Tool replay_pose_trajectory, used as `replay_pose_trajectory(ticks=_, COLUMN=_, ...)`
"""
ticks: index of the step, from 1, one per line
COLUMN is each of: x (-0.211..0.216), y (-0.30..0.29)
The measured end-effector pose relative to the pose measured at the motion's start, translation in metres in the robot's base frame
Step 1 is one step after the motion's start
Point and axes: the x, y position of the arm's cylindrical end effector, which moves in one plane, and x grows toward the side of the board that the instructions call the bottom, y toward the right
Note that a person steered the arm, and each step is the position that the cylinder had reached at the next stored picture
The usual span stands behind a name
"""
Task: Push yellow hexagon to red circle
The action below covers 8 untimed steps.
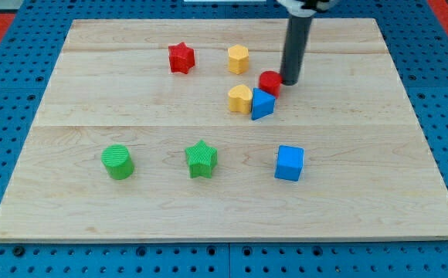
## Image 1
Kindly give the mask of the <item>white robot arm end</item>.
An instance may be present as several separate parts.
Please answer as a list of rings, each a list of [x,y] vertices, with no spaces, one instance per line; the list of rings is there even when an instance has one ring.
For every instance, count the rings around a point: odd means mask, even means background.
[[[324,13],[335,7],[340,0],[277,0],[290,15],[310,18],[316,13]]]

